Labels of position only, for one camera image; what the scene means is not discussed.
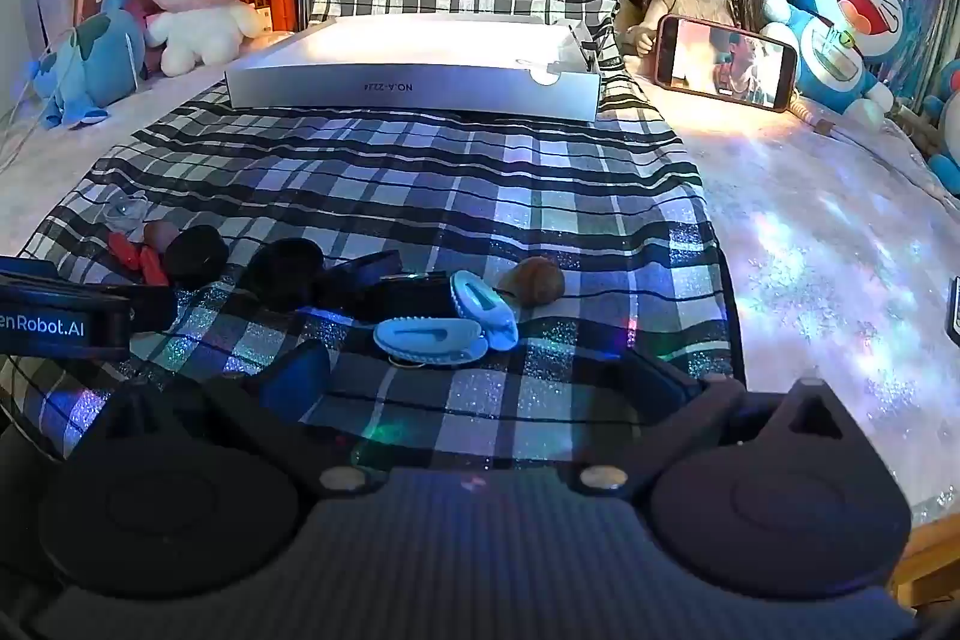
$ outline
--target black and white plaid fabric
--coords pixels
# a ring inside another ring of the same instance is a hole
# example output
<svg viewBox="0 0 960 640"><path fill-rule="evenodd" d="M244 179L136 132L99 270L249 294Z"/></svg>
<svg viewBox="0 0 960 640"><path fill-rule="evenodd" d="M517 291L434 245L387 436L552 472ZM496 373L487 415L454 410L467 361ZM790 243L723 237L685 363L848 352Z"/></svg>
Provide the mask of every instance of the black and white plaid fabric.
<svg viewBox="0 0 960 640"><path fill-rule="evenodd" d="M16 408L68 453L122 381L163 386L255 372L322 340L330 390L305 422L358 462L503 466L573 461L635 437L603 361L634 340L694 376L730 373L719 252L697 170L627 77L616 0L317 0L327 15L478 10L583 18L604 64L592 125L396 111L233 111L221 85L114 148L43 221L26 254L75 281L117 278L100 215L143 191L149 220L209 223L224 278L181 295L163 335L119 365L25 360L0 368ZM369 328L334 314L264 311L237 287L265 242L308 237L330 261L397 249L410 271L466 268L488 281L554 258L566 293L523 311L521 343L466 368L400 369Z"/></svg>

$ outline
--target light blue hair clip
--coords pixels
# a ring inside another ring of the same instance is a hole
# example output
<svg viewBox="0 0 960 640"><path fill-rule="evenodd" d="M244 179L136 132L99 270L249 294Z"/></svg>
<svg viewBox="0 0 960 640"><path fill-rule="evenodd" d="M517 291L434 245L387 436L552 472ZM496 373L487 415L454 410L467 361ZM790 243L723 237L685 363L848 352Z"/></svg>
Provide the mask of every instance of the light blue hair clip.
<svg viewBox="0 0 960 640"><path fill-rule="evenodd" d="M395 359L434 366L476 362L488 349L480 324L466 319L396 317L377 324L373 341Z"/></svg>
<svg viewBox="0 0 960 640"><path fill-rule="evenodd" d="M514 311L483 280L462 269L454 272L450 276L450 295L458 316L480 324L491 350L502 352L517 347L520 333Z"/></svg>

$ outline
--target man on phone screen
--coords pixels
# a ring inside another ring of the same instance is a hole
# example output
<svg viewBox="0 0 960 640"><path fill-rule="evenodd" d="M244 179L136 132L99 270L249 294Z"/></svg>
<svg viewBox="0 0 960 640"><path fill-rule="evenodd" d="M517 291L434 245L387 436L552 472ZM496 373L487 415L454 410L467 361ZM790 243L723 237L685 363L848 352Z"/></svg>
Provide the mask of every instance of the man on phone screen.
<svg viewBox="0 0 960 640"><path fill-rule="evenodd" d="M730 35L730 58L713 67L713 87L717 95L741 101L760 102L764 93L760 87L757 59L762 57L760 42L738 33Z"/></svg>

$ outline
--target clear plastic object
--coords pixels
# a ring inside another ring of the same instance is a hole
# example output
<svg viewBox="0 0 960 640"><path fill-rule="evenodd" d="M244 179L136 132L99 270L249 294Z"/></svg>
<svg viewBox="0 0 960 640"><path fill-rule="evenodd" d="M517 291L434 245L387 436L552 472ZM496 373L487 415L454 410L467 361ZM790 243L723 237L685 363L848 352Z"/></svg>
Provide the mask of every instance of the clear plastic object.
<svg viewBox="0 0 960 640"><path fill-rule="evenodd" d="M127 196L123 193L117 193L112 196L104 206L101 213L101 220L107 224L110 231L117 231L121 234L130 234L143 225L144 218L147 217L147 210L150 209L150 202L142 193Z"/></svg>

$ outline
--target doll's hand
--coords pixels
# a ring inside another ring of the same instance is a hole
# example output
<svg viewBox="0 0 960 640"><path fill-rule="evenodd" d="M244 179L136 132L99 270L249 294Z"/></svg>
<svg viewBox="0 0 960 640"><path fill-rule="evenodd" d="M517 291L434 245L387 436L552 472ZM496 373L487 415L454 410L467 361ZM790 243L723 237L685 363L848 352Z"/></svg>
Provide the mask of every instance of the doll's hand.
<svg viewBox="0 0 960 640"><path fill-rule="evenodd" d="M637 48L637 55L647 55L654 49L656 31L645 28L643 25L634 25L627 29L627 38Z"/></svg>

